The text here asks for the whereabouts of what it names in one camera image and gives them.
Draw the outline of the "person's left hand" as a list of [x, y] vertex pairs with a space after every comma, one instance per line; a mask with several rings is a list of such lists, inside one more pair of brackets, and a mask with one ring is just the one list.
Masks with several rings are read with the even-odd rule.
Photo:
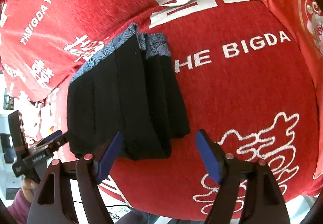
[[32, 203], [32, 201], [35, 197], [34, 191], [37, 188], [38, 188], [38, 184], [35, 181], [28, 179], [28, 178], [24, 178], [24, 180], [22, 180], [21, 189], [22, 189], [25, 199], [28, 202]]

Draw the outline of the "maroon left sleeve forearm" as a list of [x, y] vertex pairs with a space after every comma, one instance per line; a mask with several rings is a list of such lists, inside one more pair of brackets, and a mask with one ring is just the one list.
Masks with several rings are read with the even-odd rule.
[[26, 224], [31, 203], [25, 198], [22, 189], [18, 191], [13, 204], [7, 207], [7, 210], [13, 219], [19, 224]]

